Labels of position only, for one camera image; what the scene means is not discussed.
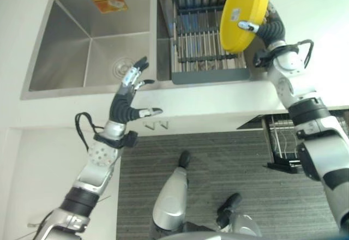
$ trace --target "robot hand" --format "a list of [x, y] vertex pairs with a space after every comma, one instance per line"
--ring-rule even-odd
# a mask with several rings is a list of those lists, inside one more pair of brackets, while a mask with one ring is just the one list
[[282, 20], [276, 12], [274, 6], [269, 2], [264, 24], [256, 25], [248, 21], [240, 21], [238, 27], [256, 33], [261, 38], [266, 47], [277, 41], [285, 40], [285, 27]]
[[160, 108], [134, 109], [131, 107], [136, 91], [146, 84], [154, 83], [154, 80], [143, 80], [136, 84], [137, 79], [148, 66], [147, 57], [143, 57], [129, 69], [111, 104], [110, 121], [126, 124], [138, 118], [158, 115], [163, 112]]
[[135, 109], [131, 107], [136, 91], [146, 84], [154, 83], [154, 80], [143, 80], [136, 83], [148, 66], [147, 57], [143, 57], [126, 73], [111, 103], [109, 121], [103, 132], [95, 134], [95, 140], [116, 149], [124, 146], [133, 147], [137, 143], [137, 133], [130, 131], [125, 135], [126, 124], [142, 117], [158, 115], [163, 112], [160, 108]]

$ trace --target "drain strainer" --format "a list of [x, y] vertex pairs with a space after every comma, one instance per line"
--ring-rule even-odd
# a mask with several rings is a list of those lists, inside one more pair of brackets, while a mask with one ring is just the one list
[[128, 57], [120, 58], [114, 63], [112, 67], [113, 75], [118, 79], [122, 79], [127, 73], [127, 71], [131, 67], [133, 67], [134, 64], [135, 62], [131, 58], [128, 58]]

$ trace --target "floor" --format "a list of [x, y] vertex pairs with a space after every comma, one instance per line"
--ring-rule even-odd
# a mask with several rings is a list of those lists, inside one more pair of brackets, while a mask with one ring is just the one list
[[141, 137], [122, 156], [117, 239], [147, 239], [152, 208], [182, 150], [188, 167], [186, 219], [217, 229], [216, 209], [234, 192], [240, 210], [271, 239], [309, 239], [336, 234], [319, 182], [304, 174], [265, 168], [270, 160], [262, 131]]

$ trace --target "label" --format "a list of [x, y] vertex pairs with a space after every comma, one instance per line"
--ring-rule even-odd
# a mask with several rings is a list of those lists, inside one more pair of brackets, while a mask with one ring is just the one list
[[92, 0], [102, 14], [126, 11], [125, 0]]
[[240, 8], [234, 8], [231, 12], [231, 21], [238, 21], [240, 16]]

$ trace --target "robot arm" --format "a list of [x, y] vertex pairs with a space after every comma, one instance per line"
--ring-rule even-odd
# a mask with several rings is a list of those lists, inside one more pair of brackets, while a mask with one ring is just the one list
[[153, 83], [144, 80], [136, 83], [139, 76], [149, 66], [147, 58], [139, 60], [125, 75], [111, 107], [109, 120], [104, 130], [94, 135], [95, 143], [88, 148], [88, 162], [80, 172], [73, 187], [65, 196], [59, 208], [44, 219], [35, 235], [35, 240], [80, 239], [75, 235], [84, 232], [89, 215], [97, 204], [110, 178], [116, 160], [122, 155], [123, 147], [135, 146], [137, 133], [125, 134], [126, 124], [141, 117], [162, 113], [161, 109], [134, 109], [131, 102], [135, 92], [143, 85]]
[[349, 139], [330, 115], [306, 73], [297, 45], [285, 43], [285, 29], [278, 13], [268, 6], [267, 24], [241, 21], [241, 29], [256, 33], [267, 50], [257, 52], [255, 66], [265, 66], [268, 79], [303, 142], [297, 150], [305, 174], [321, 181], [339, 228], [349, 233]]

